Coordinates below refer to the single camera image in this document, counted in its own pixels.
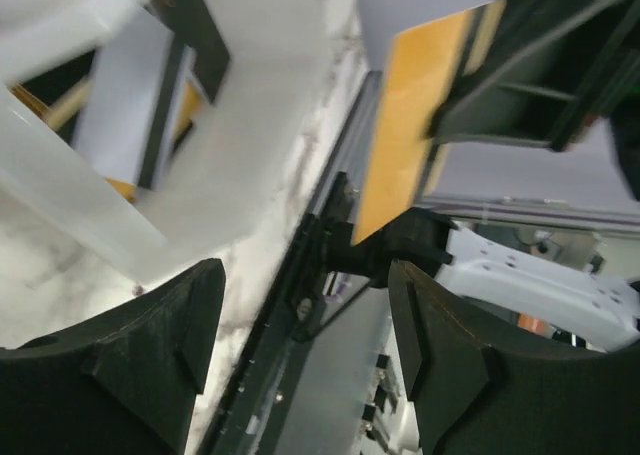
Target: gray metal panel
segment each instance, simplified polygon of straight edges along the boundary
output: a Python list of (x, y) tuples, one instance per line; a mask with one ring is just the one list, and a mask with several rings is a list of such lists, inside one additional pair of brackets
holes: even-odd
[(96, 55), (72, 145), (100, 175), (137, 184), (172, 40), (173, 33), (140, 8)]
[(568, 153), (475, 143), (452, 145), (436, 197), (562, 200), (574, 209), (640, 215), (614, 163), (605, 123)]
[[(315, 207), (340, 171), (360, 187), (364, 179), (382, 77), (370, 72), (354, 105), (342, 145), (331, 162), (328, 183), (319, 187)], [(365, 282), (351, 277), (348, 298)], [(326, 317), (339, 303), (330, 305)], [(371, 389), (377, 355), (391, 328), (386, 290), (369, 290), (314, 342), (296, 389), (275, 454), (343, 455), (349, 453)]]
[(314, 342), (276, 455), (349, 453), (390, 328), (387, 291), (370, 290)]

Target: bolt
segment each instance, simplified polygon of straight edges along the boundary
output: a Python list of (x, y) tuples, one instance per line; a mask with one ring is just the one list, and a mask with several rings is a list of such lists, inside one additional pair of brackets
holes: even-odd
[(297, 315), (299, 320), (304, 320), (311, 313), (313, 302), (309, 298), (303, 298), (298, 304)]

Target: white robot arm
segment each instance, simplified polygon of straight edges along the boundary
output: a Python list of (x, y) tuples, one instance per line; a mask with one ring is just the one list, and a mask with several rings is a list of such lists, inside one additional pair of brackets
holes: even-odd
[(580, 272), (452, 230), (436, 281), (459, 296), (545, 320), (606, 351), (640, 338), (640, 296), (619, 278)]

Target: yellow panel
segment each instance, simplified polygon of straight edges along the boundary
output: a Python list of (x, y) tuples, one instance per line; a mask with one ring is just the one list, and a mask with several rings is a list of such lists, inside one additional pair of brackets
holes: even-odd
[(182, 108), (180, 109), (180, 115), (178, 116), (174, 139), (178, 139), (182, 132), (185, 131), (189, 126), (189, 122), (201, 106), (202, 98), (200, 97), (200, 94), (198, 94), (193, 85), (188, 83), (184, 94), (184, 100), (182, 102)]
[(13, 87), (11, 93), (39, 118), (42, 118), (42, 115), (48, 110), (44, 102), (33, 96), (22, 85)]
[(129, 202), (135, 201), (136, 187), (134, 185), (125, 182), (119, 182), (117, 180), (112, 180), (110, 178), (107, 178), (107, 182), (109, 182), (111, 186), (116, 189), (116, 192), (126, 198)]
[(393, 41), (353, 243), (411, 206), (431, 147), (426, 123), (449, 93), (474, 10), (400, 33)]
[(90, 92), (91, 82), (84, 77), (56, 100), (42, 119), (51, 130), (57, 132), (87, 103)]

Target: black metal frame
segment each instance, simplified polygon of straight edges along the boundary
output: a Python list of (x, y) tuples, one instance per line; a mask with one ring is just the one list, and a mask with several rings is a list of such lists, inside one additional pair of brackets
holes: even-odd
[(72, 327), (0, 349), (3, 453), (183, 453), (225, 288), (205, 260)]
[(539, 337), (406, 262), (389, 296), (425, 455), (637, 451), (640, 345), (602, 354)]
[(640, 78), (639, 20), (640, 0), (507, 0), (484, 64), (454, 80), (428, 135), (564, 150)]
[[(353, 203), (340, 173), (321, 213), (303, 217), (199, 454), (244, 455), (258, 441), (256, 453), (273, 453), (313, 340), (324, 327), (322, 289), (329, 273), (364, 276), (372, 281), (367, 287), (383, 288), (394, 259), (410, 260), (431, 275), (451, 263), (446, 244), (456, 226), (448, 217), (412, 209), (352, 246), (353, 224), (346, 219)], [(276, 386), (283, 401), (273, 405)], [(262, 430), (249, 428), (256, 419), (266, 423)]]

